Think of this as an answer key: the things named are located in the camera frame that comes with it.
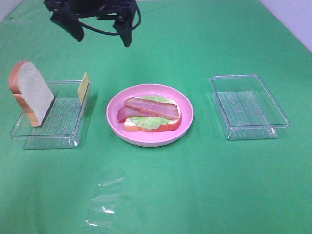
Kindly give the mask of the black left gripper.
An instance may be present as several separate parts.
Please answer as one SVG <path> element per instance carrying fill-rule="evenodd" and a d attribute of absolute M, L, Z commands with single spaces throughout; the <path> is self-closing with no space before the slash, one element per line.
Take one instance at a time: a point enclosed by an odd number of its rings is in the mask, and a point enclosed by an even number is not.
<path fill-rule="evenodd" d="M 53 11 L 51 22 L 78 42 L 84 38 L 84 30 L 76 19 L 95 17 L 98 20 L 115 20 L 113 28 L 124 46 L 131 45 L 133 17 L 137 11 L 134 0 L 45 0 L 44 4 Z"/>

